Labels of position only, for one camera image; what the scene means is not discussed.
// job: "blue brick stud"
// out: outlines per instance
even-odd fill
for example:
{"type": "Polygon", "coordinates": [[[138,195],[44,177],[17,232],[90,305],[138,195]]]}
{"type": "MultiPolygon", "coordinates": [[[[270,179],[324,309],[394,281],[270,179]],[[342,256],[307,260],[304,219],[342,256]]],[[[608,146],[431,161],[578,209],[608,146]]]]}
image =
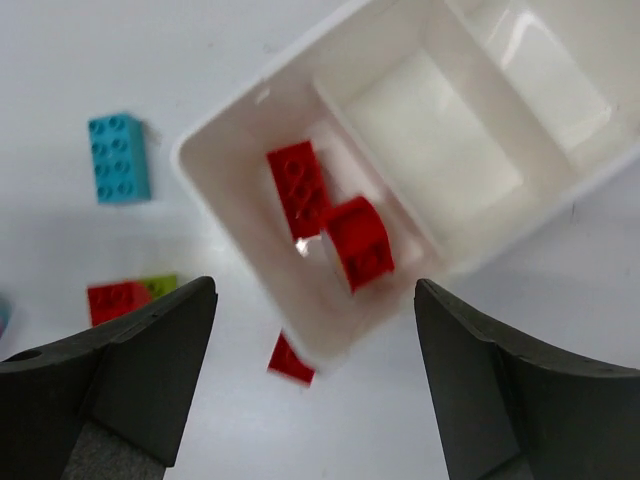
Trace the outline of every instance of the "blue brick stud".
{"type": "Polygon", "coordinates": [[[142,124],[127,113],[89,120],[98,203],[151,199],[142,124]]]}

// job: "white plastic box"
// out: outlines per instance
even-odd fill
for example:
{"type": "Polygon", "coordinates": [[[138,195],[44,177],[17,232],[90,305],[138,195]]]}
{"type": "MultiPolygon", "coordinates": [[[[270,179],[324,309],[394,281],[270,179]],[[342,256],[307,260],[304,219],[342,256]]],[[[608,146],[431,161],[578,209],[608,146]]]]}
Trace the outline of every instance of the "white plastic box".
{"type": "Polygon", "coordinates": [[[354,1],[186,134],[174,161],[296,350],[325,367],[416,279],[467,274],[630,161],[638,18],[635,0],[354,1]],[[332,267],[292,245],[266,161],[305,139],[333,199],[364,194],[390,235],[395,273],[348,301],[332,267]]]}

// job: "red curved block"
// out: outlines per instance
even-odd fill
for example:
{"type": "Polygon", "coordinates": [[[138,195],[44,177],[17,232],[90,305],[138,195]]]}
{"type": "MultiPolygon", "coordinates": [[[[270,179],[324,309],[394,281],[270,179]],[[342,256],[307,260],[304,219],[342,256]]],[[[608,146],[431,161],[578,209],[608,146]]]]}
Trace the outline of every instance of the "red curved block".
{"type": "Polygon", "coordinates": [[[275,150],[267,159],[293,240],[318,235],[320,216],[331,204],[311,142],[275,150]]]}
{"type": "Polygon", "coordinates": [[[138,282],[122,282],[87,288],[91,325],[98,325],[151,303],[149,290],[138,282]]]}
{"type": "Polygon", "coordinates": [[[306,386],[311,385],[311,380],[313,380],[313,375],[315,374],[311,368],[300,361],[282,332],[280,332],[276,346],[273,349],[268,370],[299,380],[306,386]]]}
{"type": "Polygon", "coordinates": [[[321,223],[340,257],[352,293],[394,270],[387,230],[366,198],[356,197],[327,210],[321,223]]]}

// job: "toy brick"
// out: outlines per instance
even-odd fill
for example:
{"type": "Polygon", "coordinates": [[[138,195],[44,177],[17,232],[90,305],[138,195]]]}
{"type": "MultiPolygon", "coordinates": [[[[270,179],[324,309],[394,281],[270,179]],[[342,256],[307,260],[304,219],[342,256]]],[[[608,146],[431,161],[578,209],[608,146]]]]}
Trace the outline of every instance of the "toy brick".
{"type": "Polygon", "coordinates": [[[387,231],[366,198],[356,197],[327,210],[322,229],[333,242],[352,293],[394,270],[387,231]]]}
{"type": "Polygon", "coordinates": [[[311,385],[315,374],[314,370],[300,361],[282,332],[280,332],[276,346],[273,349],[268,370],[298,380],[307,387],[311,385]]]}
{"type": "Polygon", "coordinates": [[[149,290],[149,293],[154,300],[178,288],[177,275],[141,278],[138,282],[149,290]]]}
{"type": "Polygon", "coordinates": [[[98,325],[133,312],[152,301],[147,288],[138,282],[122,282],[87,288],[91,325],[98,325]]]}
{"type": "Polygon", "coordinates": [[[270,152],[267,159],[293,240],[318,235],[331,204],[311,142],[270,152]]]}
{"type": "Polygon", "coordinates": [[[151,198],[142,124],[126,113],[88,122],[98,203],[151,198]]]}

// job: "white surface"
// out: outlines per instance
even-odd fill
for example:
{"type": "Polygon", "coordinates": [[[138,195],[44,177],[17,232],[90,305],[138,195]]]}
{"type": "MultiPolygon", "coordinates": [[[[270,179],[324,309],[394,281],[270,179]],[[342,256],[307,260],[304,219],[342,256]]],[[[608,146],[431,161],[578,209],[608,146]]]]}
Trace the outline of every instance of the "white surface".
{"type": "MultiPolygon", "coordinates": [[[[411,312],[308,391],[266,374],[279,314],[170,171],[193,118],[340,3],[0,3],[0,291],[17,307],[0,354],[86,328],[87,283],[213,275],[220,303],[168,479],[446,478],[411,312]],[[98,207],[85,121],[123,108],[155,132],[155,200],[98,207]]],[[[558,346],[640,367],[639,184],[635,165],[456,292],[558,346]]]]}
{"type": "Polygon", "coordinates": [[[620,4],[602,27],[619,58],[602,81],[590,49],[601,8],[567,2],[581,16],[561,18],[556,34],[540,12],[556,20],[565,7],[548,0],[353,0],[178,141],[178,174],[312,366],[334,368],[395,318],[416,277],[464,278],[626,165],[640,122],[640,68],[626,64],[640,63],[640,36],[614,33],[640,7],[620,4]],[[390,236],[395,271],[350,303],[331,262],[291,245],[265,161],[307,139],[342,193],[333,204],[366,196],[390,236]]]}

